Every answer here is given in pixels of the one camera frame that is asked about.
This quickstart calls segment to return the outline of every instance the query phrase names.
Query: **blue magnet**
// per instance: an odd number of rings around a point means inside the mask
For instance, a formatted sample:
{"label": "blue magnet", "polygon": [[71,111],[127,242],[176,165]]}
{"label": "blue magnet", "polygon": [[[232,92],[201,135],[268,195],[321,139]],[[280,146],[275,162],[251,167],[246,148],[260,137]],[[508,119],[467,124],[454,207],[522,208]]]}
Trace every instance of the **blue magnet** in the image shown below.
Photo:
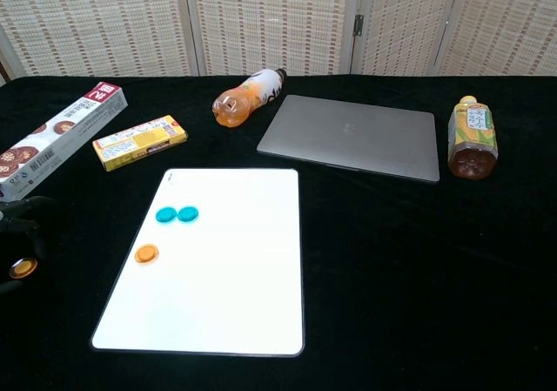
{"label": "blue magnet", "polygon": [[185,223],[191,223],[198,219],[199,211],[195,206],[185,206],[178,212],[178,219]]}
{"label": "blue magnet", "polygon": [[170,223],[176,218],[176,210],[171,206],[166,206],[157,211],[157,221],[160,223]]}

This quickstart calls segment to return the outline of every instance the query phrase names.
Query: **yellow box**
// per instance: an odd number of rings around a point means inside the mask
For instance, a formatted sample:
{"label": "yellow box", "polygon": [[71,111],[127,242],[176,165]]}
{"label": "yellow box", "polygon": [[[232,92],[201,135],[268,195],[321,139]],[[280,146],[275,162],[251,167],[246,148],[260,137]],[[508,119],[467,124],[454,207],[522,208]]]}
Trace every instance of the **yellow box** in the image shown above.
{"label": "yellow box", "polygon": [[110,172],[154,152],[184,143],[187,138],[187,132],[167,115],[95,140],[93,148],[104,169]]}

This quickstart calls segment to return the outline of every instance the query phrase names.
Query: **juice bottle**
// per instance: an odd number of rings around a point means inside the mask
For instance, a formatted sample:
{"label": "juice bottle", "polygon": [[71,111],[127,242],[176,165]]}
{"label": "juice bottle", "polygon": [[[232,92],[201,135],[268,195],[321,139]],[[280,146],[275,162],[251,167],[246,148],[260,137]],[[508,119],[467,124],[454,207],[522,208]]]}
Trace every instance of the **juice bottle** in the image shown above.
{"label": "juice bottle", "polygon": [[461,178],[483,179],[491,173],[498,154],[491,111],[476,98],[463,97],[449,121],[449,169]]}
{"label": "juice bottle", "polygon": [[242,124],[253,111],[279,95],[285,79],[286,72],[282,69],[263,69],[240,86],[223,92],[212,104],[217,122],[226,127]]}

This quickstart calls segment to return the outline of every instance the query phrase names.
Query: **snack box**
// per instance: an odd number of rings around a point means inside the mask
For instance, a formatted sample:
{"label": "snack box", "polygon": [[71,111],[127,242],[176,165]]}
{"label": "snack box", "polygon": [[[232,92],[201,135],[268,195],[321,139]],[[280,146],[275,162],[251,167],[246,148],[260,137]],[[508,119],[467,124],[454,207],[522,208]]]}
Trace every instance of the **snack box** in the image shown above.
{"label": "snack box", "polygon": [[0,155],[0,201],[22,199],[126,106],[122,88],[91,91]]}
{"label": "snack box", "polygon": [[154,152],[184,143],[187,138],[187,132],[167,115],[95,140],[93,148],[104,169],[110,172]]}

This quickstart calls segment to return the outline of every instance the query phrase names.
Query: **black fabric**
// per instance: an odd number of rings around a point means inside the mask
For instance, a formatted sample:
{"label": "black fabric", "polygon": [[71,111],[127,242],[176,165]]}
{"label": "black fabric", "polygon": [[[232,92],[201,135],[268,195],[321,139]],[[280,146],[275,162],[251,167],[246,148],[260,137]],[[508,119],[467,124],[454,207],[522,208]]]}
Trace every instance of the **black fabric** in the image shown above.
{"label": "black fabric", "polygon": [[[289,77],[283,94],[239,128],[217,125],[213,99],[243,79],[106,79],[124,88],[129,106],[96,138],[165,114],[190,138],[110,173],[87,143],[33,192],[60,200],[64,212],[48,262],[24,288],[0,296],[2,389],[557,387],[557,78]],[[21,78],[0,88],[0,151],[99,80]],[[257,154],[285,94],[434,113],[440,182]],[[500,148],[492,176],[478,182],[446,166],[447,122],[466,94],[492,108]],[[298,358],[91,351],[107,295],[170,167],[299,171]]]}

